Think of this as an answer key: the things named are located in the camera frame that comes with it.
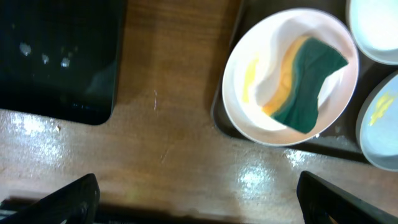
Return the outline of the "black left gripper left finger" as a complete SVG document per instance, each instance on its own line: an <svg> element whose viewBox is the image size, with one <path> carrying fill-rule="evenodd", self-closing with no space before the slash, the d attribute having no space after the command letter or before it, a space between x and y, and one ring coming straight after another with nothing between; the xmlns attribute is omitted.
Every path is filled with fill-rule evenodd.
<svg viewBox="0 0 398 224"><path fill-rule="evenodd" d="M33 205L1 220L3 224L83 223L95 220L100 200L96 176L86 174Z"/></svg>

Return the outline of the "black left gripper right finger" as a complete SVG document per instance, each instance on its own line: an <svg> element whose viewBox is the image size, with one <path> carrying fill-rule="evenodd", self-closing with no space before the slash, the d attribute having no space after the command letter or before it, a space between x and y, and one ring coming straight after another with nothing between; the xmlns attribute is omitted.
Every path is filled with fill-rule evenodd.
<svg viewBox="0 0 398 224"><path fill-rule="evenodd" d="M300 174L297 197L306 224L397 223L397 217L309 171Z"/></svg>

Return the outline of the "green and yellow sponge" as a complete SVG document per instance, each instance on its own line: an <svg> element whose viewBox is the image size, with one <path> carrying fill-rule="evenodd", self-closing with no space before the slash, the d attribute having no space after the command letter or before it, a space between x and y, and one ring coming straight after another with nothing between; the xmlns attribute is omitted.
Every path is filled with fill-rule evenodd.
<svg viewBox="0 0 398 224"><path fill-rule="evenodd" d="M314 37L299 37L282 58L278 88L262 112L300 133L309 133L317 122L323 83L347 64L335 48Z"/></svg>

